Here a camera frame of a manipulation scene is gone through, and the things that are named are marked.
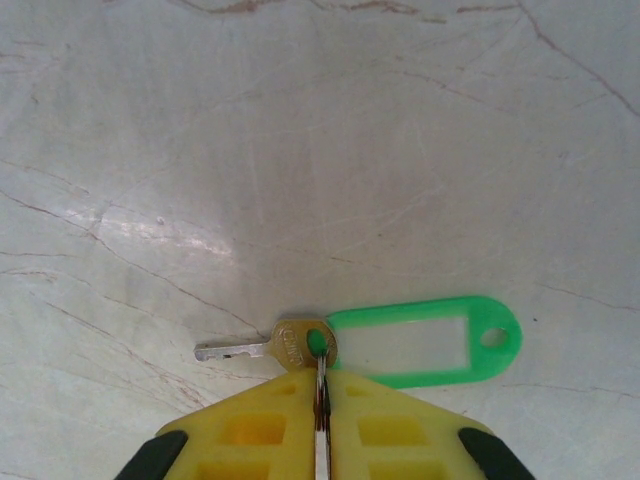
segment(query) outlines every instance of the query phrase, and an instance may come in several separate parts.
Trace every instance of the key blade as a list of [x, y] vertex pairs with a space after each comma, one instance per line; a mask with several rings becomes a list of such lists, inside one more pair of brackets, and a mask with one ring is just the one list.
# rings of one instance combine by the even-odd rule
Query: key blade
[[196, 360], [206, 362], [209, 359], [223, 360], [237, 355], [250, 357], [264, 357], [269, 354], [268, 343], [251, 343], [248, 345], [215, 346], [210, 343], [199, 343], [193, 349]]

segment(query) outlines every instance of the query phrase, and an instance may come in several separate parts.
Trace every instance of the key tag label window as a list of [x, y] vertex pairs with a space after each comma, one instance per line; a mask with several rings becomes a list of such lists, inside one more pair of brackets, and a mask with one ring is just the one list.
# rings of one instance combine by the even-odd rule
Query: key tag label window
[[338, 343], [333, 368], [393, 388], [486, 380], [522, 344], [513, 313], [480, 296], [346, 310], [327, 321]]

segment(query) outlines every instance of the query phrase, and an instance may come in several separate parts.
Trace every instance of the white marble floor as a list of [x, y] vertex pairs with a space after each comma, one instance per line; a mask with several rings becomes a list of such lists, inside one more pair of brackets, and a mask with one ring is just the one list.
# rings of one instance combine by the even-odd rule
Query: white marble floor
[[520, 357], [412, 393], [637, 478], [638, 3], [229, 1], [0, 1], [0, 478], [112, 478], [281, 372], [196, 341], [471, 293]]

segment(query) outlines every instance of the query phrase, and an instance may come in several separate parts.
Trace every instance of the key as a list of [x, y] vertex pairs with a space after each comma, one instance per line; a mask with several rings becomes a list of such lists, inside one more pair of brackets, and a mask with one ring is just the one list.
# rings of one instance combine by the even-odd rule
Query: key
[[196, 360], [204, 362], [210, 358], [225, 359], [236, 355], [251, 357], [275, 357], [288, 371], [316, 367], [318, 360], [309, 347], [309, 336], [319, 332], [324, 337], [327, 351], [327, 366], [332, 366], [338, 356], [336, 337], [321, 318], [281, 319], [271, 331], [271, 339], [264, 343], [247, 345], [216, 346], [210, 343], [196, 345], [193, 353]]

